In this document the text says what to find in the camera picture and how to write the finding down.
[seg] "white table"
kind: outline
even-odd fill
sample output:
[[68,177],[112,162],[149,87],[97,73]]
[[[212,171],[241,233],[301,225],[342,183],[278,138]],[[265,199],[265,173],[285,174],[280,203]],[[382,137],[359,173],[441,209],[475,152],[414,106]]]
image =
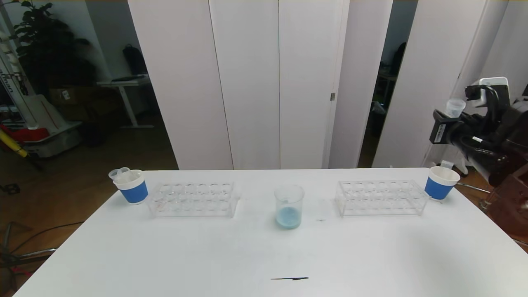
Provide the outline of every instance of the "white table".
[[[528,256],[458,191],[421,217],[337,214],[338,180],[414,179],[428,169],[150,171],[169,181],[235,181],[234,218],[153,219],[114,194],[15,295],[478,296],[528,294]],[[306,191],[301,225],[275,225],[273,188]],[[309,277],[307,280],[270,280]]]
[[134,111],[132,110],[132,106],[130,105],[130,100],[128,100],[128,95],[125,90],[125,87],[138,87],[142,85],[146,85],[150,83],[150,79],[148,77],[133,79],[133,80],[125,80],[125,81],[100,81],[97,83],[98,86],[101,87],[110,87],[110,88],[118,88],[119,93],[121,94],[121,98],[123,99],[123,103],[125,104],[125,108],[127,110],[128,117],[130,118],[130,121],[132,122],[132,126],[123,126],[122,128],[154,128],[153,125],[138,125],[136,120],[136,115],[134,115]]

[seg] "small plastic cup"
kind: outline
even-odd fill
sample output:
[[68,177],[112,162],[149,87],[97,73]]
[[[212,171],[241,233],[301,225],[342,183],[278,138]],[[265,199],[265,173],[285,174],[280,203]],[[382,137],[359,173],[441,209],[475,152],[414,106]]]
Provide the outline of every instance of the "small plastic cup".
[[466,102],[462,99],[449,99],[446,103],[446,115],[448,117],[459,117],[466,108]]
[[114,181],[114,184],[121,191],[121,194],[123,194],[128,203],[136,205],[145,201],[148,191],[143,172],[141,170],[132,170],[132,174],[137,178],[124,183]]
[[281,185],[275,189],[275,220],[285,229],[299,227],[303,214],[304,190],[298,185]]
[[444,200],[451,189],[460,180],[460,175],[446,167],[435,166],[429,170],[426,193],[434,200]]

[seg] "green leaves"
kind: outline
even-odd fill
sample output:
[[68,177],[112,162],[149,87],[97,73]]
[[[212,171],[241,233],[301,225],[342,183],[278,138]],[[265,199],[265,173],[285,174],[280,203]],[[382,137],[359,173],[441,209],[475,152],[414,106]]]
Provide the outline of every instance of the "green leaves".
[[51,3],[38,8],[31,2],[20,3],[28,9],[14,26],[22,43],[16,51],[35,91],[48,94],[49,87],[92,84],[96,68],[79,52],[80,45],[90,42],[76,38],[68,25],[50,17]]

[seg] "black bag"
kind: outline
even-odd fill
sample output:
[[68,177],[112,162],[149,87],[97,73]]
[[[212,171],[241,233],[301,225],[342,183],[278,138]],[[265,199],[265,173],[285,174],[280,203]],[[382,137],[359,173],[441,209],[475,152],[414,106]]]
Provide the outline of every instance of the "black bag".
[[125,59],[127,60],[132,75],[148,73],[147,65],[145,65],[145,60],[139,49],[134,48],[131,44],[127,44],[123,50],[123,55],[125,55]]

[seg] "black cable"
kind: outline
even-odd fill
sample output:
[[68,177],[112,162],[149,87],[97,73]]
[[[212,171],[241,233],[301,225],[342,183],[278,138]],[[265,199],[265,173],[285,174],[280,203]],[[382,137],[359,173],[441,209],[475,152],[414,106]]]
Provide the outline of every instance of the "black cable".
[[488,110],[491,110],[491,120],[493,122],[496,122],[497,121],[497,116],[498,116],[498,108],[499,108],[499,98],[498,98],[498,93],[497,91],[490,87],[490,86],[486,86],[486,85],[480,85],[480,89],[482,90],[486,90],[486,91],[489,91],[492,93],[492,95],[494,95],[494,98],[493,100],[489,100],[491,98],[487,98],[486,100],[486,104],[488,105]]
[[62,227],[67,227],[67,226],[73,226],[73,225],[78,225],[78,224],[82,224],[84,223],[84,221],[81,221],[81,222],[75,222],[75,223],[71,223],[71,224],[66,224],[66,225],[60,225],[60,226],[56,226],[56,227],[53,227],[53,228],[49,228],[49,229],[46,229],[46,230],[43,230],[43,231],[40,231],[39,233],[31,236],[30,238],[26,239],[26,241],[24,241],[23,243],[19,244],[17,247],[14,248],[14,250],[12,250],[10,252],[10,254],[16,252],[19,248],[21,248],[23,245],[25,245],[28,241],[30,241],[31,239],[35,238],[36,236],[38,235],[41,235],[42,233],[44,232],[48,232],[50,230],[53,230],[53,229],[57,229],[57,228],[62,228]]
[[468,136],[462,136],[462,137],[460,138],[460,143],[461,143],[463,146],[467,147],[468,149],[474,151],[475,153],[484,154],[484,155],[488,155],[488,156],[491,156],[491,157],[496,157],[496,156],[498,156],[498,154],[495,153],[495,152],[493,152],[493,151],[485,150],[485,149],[483,149],[483,148],[478,148],[478,147],[474,147],[474,146],[472,146],[472,145],[467,144],[467,143],[464,141],[464,138],[466,138],[466,137],[468,137]]

